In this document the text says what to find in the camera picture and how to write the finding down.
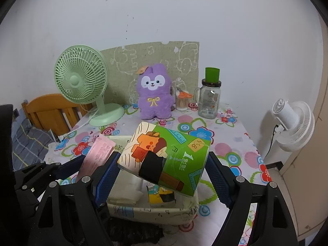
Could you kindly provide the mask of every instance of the purple plush toy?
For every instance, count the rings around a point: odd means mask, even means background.
[[[174,97],[170,94],[171,79],[163,64],[148,66],[138,78],[138,106],[142,119],[168,119],[171,116],[171,106]]]

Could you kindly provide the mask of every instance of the glass mug with handle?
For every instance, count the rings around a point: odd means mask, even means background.
[[[215,119],[218,112],[221,81],[216,83],[206,82],[202,80],[202,87],[196,88],[194,91],[194,99],[198,105],[198,115],[200,117]]]

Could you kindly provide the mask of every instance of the white fan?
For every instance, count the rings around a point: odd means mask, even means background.
[[[306,102],[279,99],[272,107],[273,115],[280,121],[280,130],[275,135],[284,151],[292,152],[304,147],[314,131],[314,115]]]

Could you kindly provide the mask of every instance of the fan stand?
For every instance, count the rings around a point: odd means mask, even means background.
[[[124,115],[124,108],[119,104],[104,104],[103,97],[96,99],[98,112],[94,117],[90,116],[89,124],[92,126],[109,125],[119,120]]]

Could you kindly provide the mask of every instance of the green tissue package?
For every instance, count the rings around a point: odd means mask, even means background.
[[[193,196],[211,141],[141,122],[117,164],[165,189]]]

